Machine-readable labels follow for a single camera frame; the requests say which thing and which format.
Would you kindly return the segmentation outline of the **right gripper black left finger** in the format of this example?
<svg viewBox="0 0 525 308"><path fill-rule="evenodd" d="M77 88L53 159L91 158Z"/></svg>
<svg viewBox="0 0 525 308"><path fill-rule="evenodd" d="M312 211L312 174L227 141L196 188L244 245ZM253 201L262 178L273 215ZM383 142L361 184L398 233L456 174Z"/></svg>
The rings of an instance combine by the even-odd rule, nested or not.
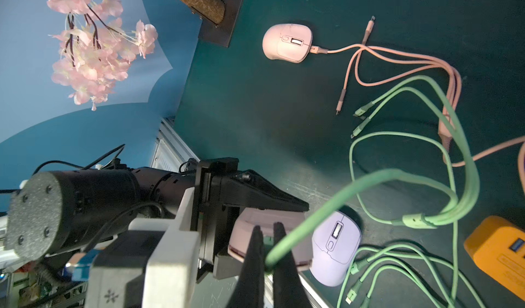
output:
<svg viewBox="0 0 525 308"><path fill-rule="evenodd" d="M256 226L237 282L237 307L264 307L264 260L263 233Z"/></svg>

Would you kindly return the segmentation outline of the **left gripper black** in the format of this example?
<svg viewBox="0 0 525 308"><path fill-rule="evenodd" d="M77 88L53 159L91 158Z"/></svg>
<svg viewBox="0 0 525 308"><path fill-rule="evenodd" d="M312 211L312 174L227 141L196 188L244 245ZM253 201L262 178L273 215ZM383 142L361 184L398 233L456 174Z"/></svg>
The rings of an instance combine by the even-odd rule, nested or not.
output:
<svg viewBox="0 0 525 308"><path fill-rule="evenodd" d="M247 208L260 211L309 211L309 204L294 197L253 170L239 171L237 158L197 162L192 205L192 229L200 234L196 282L208 274L216 279L237 276L241 263L229 256L227 246L235 221Z"/></svg>

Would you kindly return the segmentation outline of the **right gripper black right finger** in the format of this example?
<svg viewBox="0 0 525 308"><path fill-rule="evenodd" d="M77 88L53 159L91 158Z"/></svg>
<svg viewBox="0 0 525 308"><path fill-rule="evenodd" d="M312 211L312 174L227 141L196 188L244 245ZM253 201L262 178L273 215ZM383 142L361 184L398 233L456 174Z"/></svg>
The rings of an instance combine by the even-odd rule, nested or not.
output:
<svg viewBox="0 0 525 308"><path fill-rule="evenodd" d="M298 268L292 254L299 243L295 234L287 235L284 225L273 225L275 244L272 249L273 306L312 307L300 281Z"/></svg>

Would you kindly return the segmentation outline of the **pink mouse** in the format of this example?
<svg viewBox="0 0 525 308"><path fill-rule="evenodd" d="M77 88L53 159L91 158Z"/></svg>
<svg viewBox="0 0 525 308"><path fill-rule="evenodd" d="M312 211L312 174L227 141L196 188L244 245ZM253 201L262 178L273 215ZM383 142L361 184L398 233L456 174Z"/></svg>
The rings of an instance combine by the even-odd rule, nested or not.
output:
<svg viewBox="0 0 525 308"><path fill-rule="evenodd" d="M227 247L228 254L236 260L244 262L252 231L256 226L261 228L263 253L268 253L274 244L274 223L282 223L286 234L289 234L305 220L306 217L303 212L246 208L235 221ZM309 270L313 262L312 236L307 236L295 246L292 250L292 254L299 272Z"/></svg>
<svg viewBox="0 0 525 308"><path fill-rule="evenodd" d="M270 27L262 41L262 50L270 60L301 63L310 53L313 32L301 24L276 24Z"/></svg>

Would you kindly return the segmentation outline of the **lavender wireless mouse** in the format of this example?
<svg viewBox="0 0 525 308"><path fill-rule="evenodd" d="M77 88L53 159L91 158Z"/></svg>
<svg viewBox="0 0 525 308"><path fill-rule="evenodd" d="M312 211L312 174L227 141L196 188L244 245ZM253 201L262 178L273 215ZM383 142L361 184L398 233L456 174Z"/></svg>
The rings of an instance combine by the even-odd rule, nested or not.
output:
<svg viewBox="0 0 525 308"><path fill-rule="evenodd" d="M310 272L324 286L340 286L360 245L358 224L337 211L316 228L312 236L313 262Z"/></svg>

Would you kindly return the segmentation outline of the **orange power strip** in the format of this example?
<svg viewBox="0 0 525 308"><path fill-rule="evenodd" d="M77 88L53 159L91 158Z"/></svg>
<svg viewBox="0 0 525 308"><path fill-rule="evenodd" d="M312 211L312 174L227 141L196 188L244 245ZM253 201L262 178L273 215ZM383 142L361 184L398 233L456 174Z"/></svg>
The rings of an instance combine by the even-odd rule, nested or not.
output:
<svg viewBox="0 0 525 308"><path fill-rule="evenodd" d="M524 299L524 230L500 216L489 216L463 247L475 265L518 298Z"/></svg>

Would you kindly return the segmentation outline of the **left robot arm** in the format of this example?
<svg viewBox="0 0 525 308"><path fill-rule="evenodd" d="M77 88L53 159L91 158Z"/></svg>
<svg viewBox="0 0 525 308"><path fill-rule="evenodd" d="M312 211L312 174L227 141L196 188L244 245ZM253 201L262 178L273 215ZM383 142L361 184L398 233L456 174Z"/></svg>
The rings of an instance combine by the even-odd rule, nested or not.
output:
<svg viewBox="0 0 525 308"><path fill-rule="evenodd" d="M236 158L190 159L178 171L106 165L38 167L9 190L1 271L26 264L60 292L81 278L86 307L189 307L207 275L237 277L229 307L262 307L267 250L309 205Z"/></svg>

